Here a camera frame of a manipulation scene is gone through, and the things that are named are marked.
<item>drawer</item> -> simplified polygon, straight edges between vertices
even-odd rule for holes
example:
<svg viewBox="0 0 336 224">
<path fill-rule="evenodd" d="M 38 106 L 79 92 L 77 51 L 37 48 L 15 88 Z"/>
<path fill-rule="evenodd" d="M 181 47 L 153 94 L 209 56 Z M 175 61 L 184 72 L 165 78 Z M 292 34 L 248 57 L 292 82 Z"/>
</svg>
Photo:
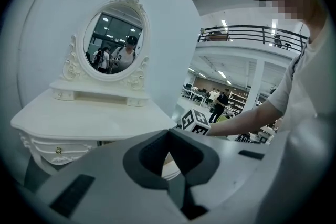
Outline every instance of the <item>drawer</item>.
<svg viewBox="0 0 336 224">
<path fill-rule="evenodd" d="M 31 143 L 45 160 L 56 165 L 75 161 L 97 147 L 96 141 L 65 141 L 31 138 Z"/>
</svg>

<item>backpack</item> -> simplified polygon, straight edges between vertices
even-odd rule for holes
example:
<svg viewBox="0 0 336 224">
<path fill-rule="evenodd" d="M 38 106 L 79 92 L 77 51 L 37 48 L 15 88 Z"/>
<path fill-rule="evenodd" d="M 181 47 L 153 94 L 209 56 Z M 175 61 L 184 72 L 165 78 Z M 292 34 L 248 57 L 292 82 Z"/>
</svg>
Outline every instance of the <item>backpack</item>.
<svg viewBox="0 0 336 224">
<path fill-rule="evenodd" d="M 94 63 L 98 64 L 100 61 L 101 51 L 97 52 L 96 56 L 94 57 Z"/>
</svg>

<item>shelving unit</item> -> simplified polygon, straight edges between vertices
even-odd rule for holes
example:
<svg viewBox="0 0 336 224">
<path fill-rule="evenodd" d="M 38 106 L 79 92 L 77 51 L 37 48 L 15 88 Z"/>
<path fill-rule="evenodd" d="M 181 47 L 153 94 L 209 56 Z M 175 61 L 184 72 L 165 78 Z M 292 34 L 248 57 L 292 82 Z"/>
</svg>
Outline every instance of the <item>shelving unit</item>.
<svg viewBox="0 0 336 224">
<path fill-rule="evenodd" d="M 229 96 L 229 106 L 226 107 L 227 110 L 232 111 L 235 115 L 242 112 L 247 98 L 237 95 L 235 93 Z"/>
</svg>

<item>black pants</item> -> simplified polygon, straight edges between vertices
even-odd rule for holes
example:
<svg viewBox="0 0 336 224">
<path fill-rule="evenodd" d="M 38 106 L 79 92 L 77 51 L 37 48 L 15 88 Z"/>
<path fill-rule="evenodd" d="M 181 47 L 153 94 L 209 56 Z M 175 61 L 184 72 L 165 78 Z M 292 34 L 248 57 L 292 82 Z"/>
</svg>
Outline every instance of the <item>black pants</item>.
<svg viewBox="0 0 336 224">
<path fill-rule="evenodd" d="M 106 68 L 98 67 L 98 71 L 101 72 L 101 73 L 104 73 L 104 74 L 107 73 L 107 69 Z"/>
<path fill-rule="evenodd" d="M 218 104 L 215 105 L 215 110 L 214 112 L 211 114 L 210 116 L 210 120 L 209 120 L 209 123 L 211 123 L 212 119 L 215 117 L 214 119 L 214 122 L 213 123 L 216 123 L 218 118 L 220 117 L 220 115 L 224 112 L 224 108 L 222 106 L 218 107 Z"/>
</svg>

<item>oval mirror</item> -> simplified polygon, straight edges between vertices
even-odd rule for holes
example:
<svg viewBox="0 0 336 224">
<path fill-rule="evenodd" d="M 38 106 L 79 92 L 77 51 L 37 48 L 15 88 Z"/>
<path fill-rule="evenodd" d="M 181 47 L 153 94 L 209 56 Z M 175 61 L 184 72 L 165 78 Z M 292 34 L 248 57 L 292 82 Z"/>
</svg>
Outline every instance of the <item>oval mirror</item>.
<svg viewBox="0 0 336 224">
<path fill-rule="evenodd" d="M 113 5 L 91 20 L 84 36 L 84 52 L 92 68 L 116 74 L 135 61 L 142 47 L 142 36 L 137 12 L 125 5 Z"/>
</svg>

